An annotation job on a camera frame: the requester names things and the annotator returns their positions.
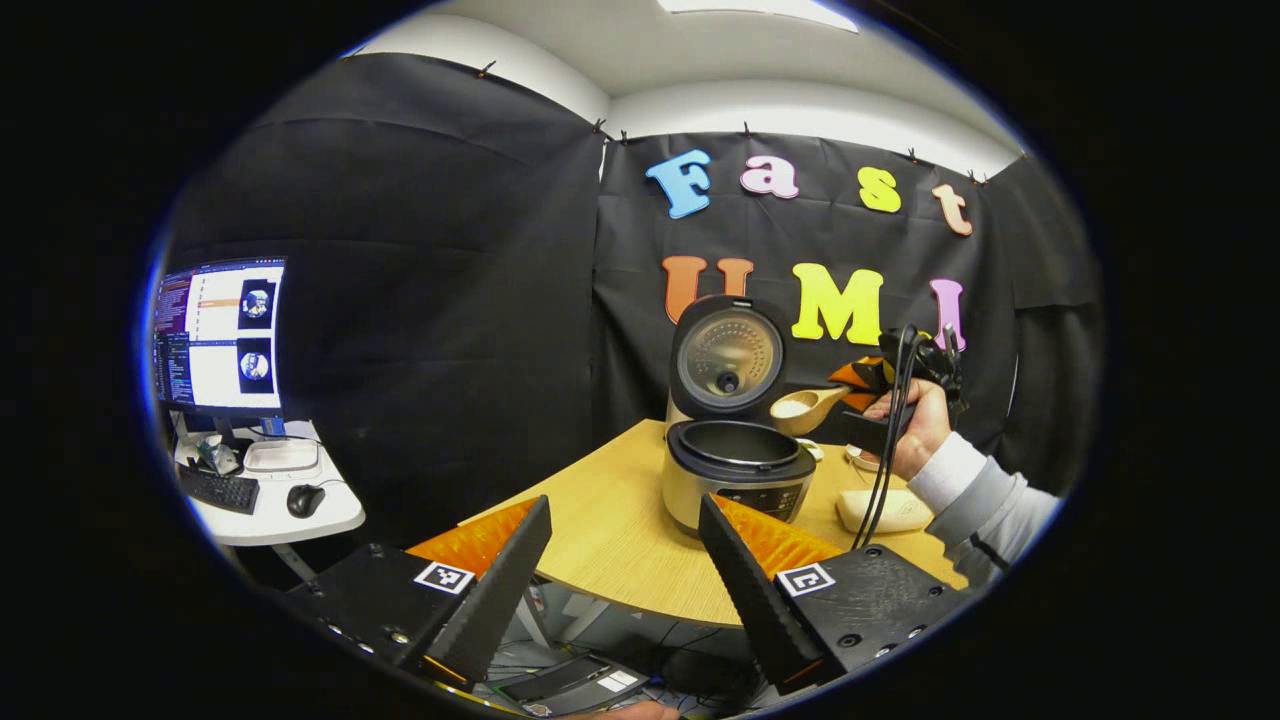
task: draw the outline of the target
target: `letter f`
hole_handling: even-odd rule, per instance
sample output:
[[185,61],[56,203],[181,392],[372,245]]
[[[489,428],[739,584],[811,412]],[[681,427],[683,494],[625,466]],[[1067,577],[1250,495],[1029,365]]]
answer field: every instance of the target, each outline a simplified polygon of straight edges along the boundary
[[[712,204],[710,197],[694,192],[695,187],[710,188],[712,179],[701,168],[710,161],[710,155],[701,150],[690,150],[671,160],[663,160],[644,172],[645,177],[658,181],[662,191],[667,193],[667,200],[671,201],[671,210],[667,213],[672,219],[684,218]],[[692,165],[687,173],[684,170],[685,165]]]

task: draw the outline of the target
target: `orange letter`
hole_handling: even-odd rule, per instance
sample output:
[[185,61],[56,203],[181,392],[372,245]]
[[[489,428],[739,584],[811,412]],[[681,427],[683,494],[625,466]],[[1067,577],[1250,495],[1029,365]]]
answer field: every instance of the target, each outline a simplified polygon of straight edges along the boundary
[[964,215],[960,214],[960,208],[964,208],[964,197],[956,195],[956,191],[951,190],[950,184],[943,183],[934,187],[933,196],[942,201],[942,217],[947,219],[951,229],[959,234],[970,234],[973,232],[973,223],[964,219]]
[[[680,316],[698,299],[698,277],[707,269],[707,261],[690,255],[672,255],[662,261],[667,269],[667,316],[678,323]],[[716,263],[724,273],[724,295],[746,295],[746,275],[755,269],[750,260],[722,258]]]
[[662,261],[667,270],[667,316],[678,323],[694,300],[698,300],[698,275],[707,269],[707,260],[691,255],[672,255]]
[[746,275],[755,269],[750,260],[722,258],[716,269],[724,273],[724,295],[746,295]]

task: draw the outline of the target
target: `white cloth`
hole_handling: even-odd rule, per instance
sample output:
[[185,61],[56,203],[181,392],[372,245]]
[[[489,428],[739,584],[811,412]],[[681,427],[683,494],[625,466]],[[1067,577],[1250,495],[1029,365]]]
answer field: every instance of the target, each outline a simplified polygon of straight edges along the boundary
[[906,483],[906,488],[915,493],[929,511],[941,515],[960,497],[986,464],[986,455],[952,432],[942,441],[924,468]]

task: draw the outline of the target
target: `white desk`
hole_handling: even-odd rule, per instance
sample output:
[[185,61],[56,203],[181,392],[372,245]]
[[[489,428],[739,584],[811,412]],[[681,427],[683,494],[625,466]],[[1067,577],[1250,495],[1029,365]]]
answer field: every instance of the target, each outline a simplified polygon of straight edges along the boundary
[[[173,459],[174,462],[186,464],[187,457],[198,457],[195,443],[212,433],[195,433],[187,437],[180,414],[177,423],[178,443],[174,447]],[[285,423],[284,432],[291,436],[319,439],[315,428],[306,420]],[[243,428],[236,429],[236,437],[268,439]],[[315,573],[293,552],[288,543],[343,533],[358,528],[365,521],[365,509],[351,487],[346,482],[326,482],[342,480],[343,478],[333,465],[324,446],[320,446],[319,451],[319,468],[310,470],[270,475],[244,470],[243,477],[257,478],[259,482],[257,503],[253,506],[252,515],[214,507],[191,497],[187,500],[212,539],[219,544],[233,547],[271,546],[303,580],[310,580]],[[320,483],[325,483],[323,488],[325,496],[315,514],[310,518],[291,515],[285,507],[289,489],[296,486],[319,486]]]

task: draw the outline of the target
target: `human hand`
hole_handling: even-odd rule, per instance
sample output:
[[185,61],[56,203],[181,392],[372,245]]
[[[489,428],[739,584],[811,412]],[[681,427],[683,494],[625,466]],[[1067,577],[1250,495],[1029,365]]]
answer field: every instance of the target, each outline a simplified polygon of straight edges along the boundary
[[675,707],[657,703],[652,700],[636,702],[608,712],[584,712],[566,715],[561,720],[678,720],[680,711]]
[[[879,420],[888,415],[890,393],[882,395],[867,410],[864,418]],[[902,432],[893,451],[891,471],[910,480],[933,457],[942,441],[951,434],[951,420],[947,416],[947,393],[936,383],[911,378],[906,391],[906,404],[915,404],[911,424]]]

